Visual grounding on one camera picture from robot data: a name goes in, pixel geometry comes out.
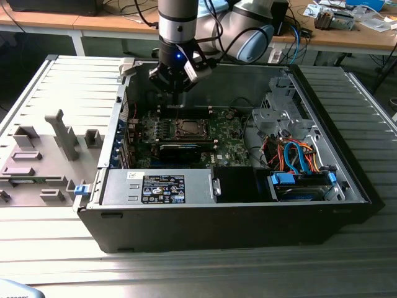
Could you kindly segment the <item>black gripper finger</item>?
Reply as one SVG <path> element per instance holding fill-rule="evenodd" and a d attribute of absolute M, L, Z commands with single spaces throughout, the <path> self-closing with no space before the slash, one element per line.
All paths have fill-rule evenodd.
<path fill-rule="evenodd" d="M 194 82 L 191 82 L 189 78 L 186 78 L 181 87 L 181 92 L 179 94 L 179 103 L 184 103 L 187 93 L 194 87 Z"/>
<path fill-rule="evenodd" d="M 149 70 L 149 80 L 171 99 L 172 103 L 179 102 L 178 81 L 173 69 L 166 65 L 157 65 Z"/>

